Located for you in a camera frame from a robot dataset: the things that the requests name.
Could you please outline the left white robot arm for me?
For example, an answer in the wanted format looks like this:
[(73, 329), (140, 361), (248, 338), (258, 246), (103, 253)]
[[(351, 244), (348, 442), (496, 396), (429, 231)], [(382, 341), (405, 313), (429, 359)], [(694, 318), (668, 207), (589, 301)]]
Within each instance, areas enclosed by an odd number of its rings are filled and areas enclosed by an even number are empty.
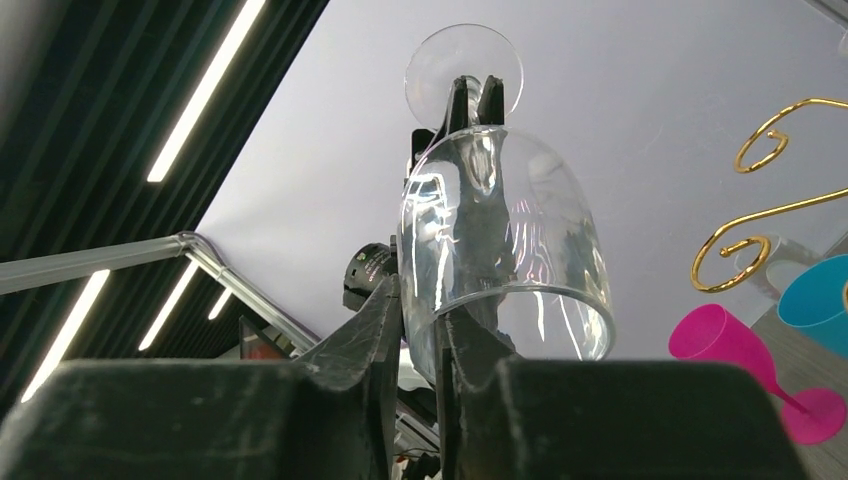
[[(446, 136), (476, 125), (505, 124), (504, 81), (494, 75), (480, 83), (470, 75), (453, 80), (441, 125), (434, 131), (419, 128), (411, 134), (411, 172), (429, 148)], [(342, 304), (358, 311), (379, 284), (398, 272), (397, 241), (388, 245), (369, 243), (348, 263), (343, 281)]]

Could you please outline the pink wine glass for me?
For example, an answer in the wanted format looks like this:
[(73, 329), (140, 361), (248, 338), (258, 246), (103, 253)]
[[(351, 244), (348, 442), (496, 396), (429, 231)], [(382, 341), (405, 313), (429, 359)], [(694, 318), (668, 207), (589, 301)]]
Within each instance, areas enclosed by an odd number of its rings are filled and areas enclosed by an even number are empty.
[(798, 444), (823, 443), (846, 425), (847, 403), (841, 394), (828, 388), (787, 393), (778, 383), (773, 355), (764, 341), (719, 304), (687, 313), (673, 329), (668, 350), (678, 360), (728, 363), (747, 371), (782, 400), (784, 429)]

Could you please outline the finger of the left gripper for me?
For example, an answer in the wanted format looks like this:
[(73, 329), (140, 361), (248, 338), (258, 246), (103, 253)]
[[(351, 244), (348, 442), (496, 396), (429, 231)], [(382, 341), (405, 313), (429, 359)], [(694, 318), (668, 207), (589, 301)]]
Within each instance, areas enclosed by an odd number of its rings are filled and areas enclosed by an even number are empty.
[(487, 77), (476, 113), (480, 125), (502, 126), (505, 124), (505, 93), (504, 82), (501, 78), (494, 75)]
[(415, 129), (411, 134), (410, 170), (413, 170), (424, 153), (444, 137), (468, 128), (469, 118), (469, 77), (457, 77), (451, 86), (445, 116), (442, 124), (432, 131), (426, 128)]

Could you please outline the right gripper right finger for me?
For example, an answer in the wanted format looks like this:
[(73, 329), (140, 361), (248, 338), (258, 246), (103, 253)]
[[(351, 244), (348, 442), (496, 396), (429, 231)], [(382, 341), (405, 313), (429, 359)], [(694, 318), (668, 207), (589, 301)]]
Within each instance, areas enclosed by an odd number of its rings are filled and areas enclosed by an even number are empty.
[(727, 364), (519, 356), (464, 309), (435, 324), (447, 479), (804, 479), (764, 389)]

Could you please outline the clear wine glass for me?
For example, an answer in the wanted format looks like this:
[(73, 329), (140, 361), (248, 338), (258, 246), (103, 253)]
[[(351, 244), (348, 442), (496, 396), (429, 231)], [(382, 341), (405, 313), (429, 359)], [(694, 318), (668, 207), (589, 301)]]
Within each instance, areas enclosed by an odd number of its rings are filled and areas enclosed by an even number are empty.
[(778, 301), (788, 286), (808, 268), (824, 259), (823, 255), (795, 240), (769, 232), (770, 253), (759, 270), (758, 288), (769, 299)]
[(504, 81), (505, 124), (452, 133), (408, 172), (397, 229), (411, 361), (436, 379), (436, 321), (464, 309), (511, 350), (538, 359), (607, 357), (616, 331), (588, 201), (566, 160), (506, 119), (524, 87), (512, 43), (480, 24), (426, 38), (405, 73), (419, 128), (442, 123), (452, 82)]

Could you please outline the clear front wine glass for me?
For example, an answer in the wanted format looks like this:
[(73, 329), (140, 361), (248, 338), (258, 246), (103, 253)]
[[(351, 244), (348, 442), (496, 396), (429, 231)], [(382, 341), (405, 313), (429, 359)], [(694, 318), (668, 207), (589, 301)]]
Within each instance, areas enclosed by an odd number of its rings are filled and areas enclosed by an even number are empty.
[(795, 240), (769, 232), (770, 253), (759, 270), (758, 288), (769, 299), (778, 301), (788, 286), (808, 268), (824, 259), (823, 255)]

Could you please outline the blue wine glass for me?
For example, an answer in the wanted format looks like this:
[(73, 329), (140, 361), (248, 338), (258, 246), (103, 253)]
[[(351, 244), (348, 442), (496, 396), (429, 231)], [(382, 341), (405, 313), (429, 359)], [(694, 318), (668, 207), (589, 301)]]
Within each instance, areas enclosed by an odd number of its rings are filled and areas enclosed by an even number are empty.
[(777, 313), (784, 324), (847, 358), (847, 255), (804, 271), (783, 292)]

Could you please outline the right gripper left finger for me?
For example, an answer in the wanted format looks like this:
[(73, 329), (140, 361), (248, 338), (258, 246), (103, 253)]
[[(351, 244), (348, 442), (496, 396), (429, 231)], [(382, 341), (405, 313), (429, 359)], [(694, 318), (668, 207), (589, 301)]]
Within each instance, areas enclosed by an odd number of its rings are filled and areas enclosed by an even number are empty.
[(397, 276), (293, 360), (79, 360), (1, 426), (5, 479), (387, 479)]

